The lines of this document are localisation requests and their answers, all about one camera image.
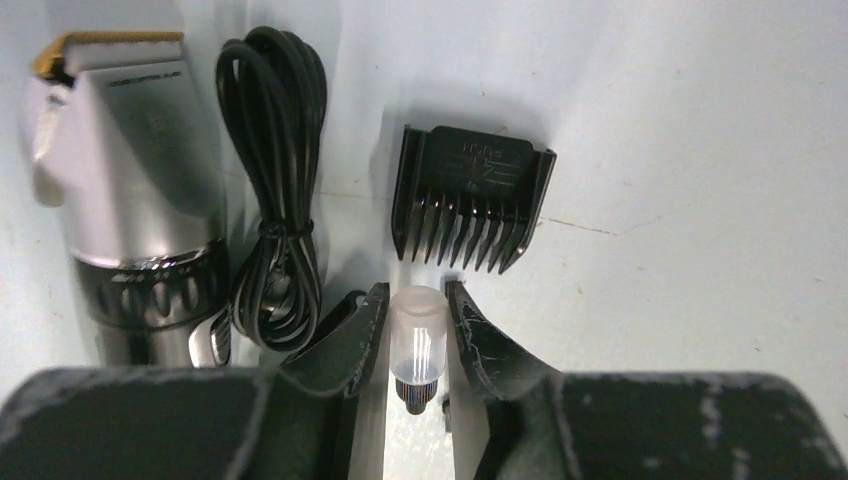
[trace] black cord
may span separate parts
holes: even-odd
[[[327,108],[324,67],[295,34],[258,27],[224,44],[215,77],[262,216],[230,292],[233,323],[261,347],[298,352],[321,307],[310,207]]]

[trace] clipper guard comb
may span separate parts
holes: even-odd
[[[556,153],[526,140],[407,125],[392,206],[398,258],[503,273],[527,250]]]

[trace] black plastic attachment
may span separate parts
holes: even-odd
[[[503,273],[530,244],[555,160],[526,140],[407,125],[392,208],[398,258],[462,258],[464,269],[476,254],[475,270],[488,259],[487,271]]]
[[[815,410],[757,373],[559,372],[445,285],[458,480],[828,478],[848,471]]]
[[[0,478],[383,478],[389,285],[360,303],[277,371],[40,373],[0,410]]]

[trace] white background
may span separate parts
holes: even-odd
[[[26,64],[63,18],[45,2],[7,3],[0,398],[36,370],[90,361],[56,212],[36,206],[18,148]],[[129,1],[69,7],[83,3],[64,8],[88,28],[144,27],[151,11]],[[389,241],[404,123],[526,137],[559,159],[525,256],[502,277],[465,274],[491,321],[567,371],[782,375],[848,451],[848,3],[198,0],[177,9],[216,121],[212,72],[227,38],[270,24],[323,58],[330,108],[314,213],[328,300],[375,281],[440,276],[399,264]],[[242,231],[255,209],[222,138],[230,219]],[[408,417],[390,395],[386,478],[450,478],[440,422],[438,408]]]

